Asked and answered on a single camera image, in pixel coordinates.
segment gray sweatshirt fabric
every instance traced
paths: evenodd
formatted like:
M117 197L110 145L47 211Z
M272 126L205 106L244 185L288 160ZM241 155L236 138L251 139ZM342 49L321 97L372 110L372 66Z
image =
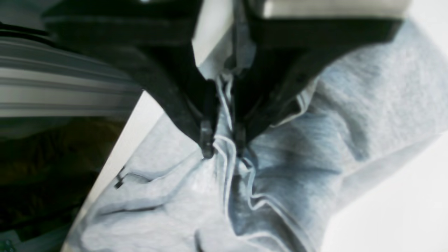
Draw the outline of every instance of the gray sweatshirt fabric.
M222 110L215 155L163 116L68 242L74 251L317 252L331 215L448 129L448 64L411 22L319 77L308 111L236 157Z

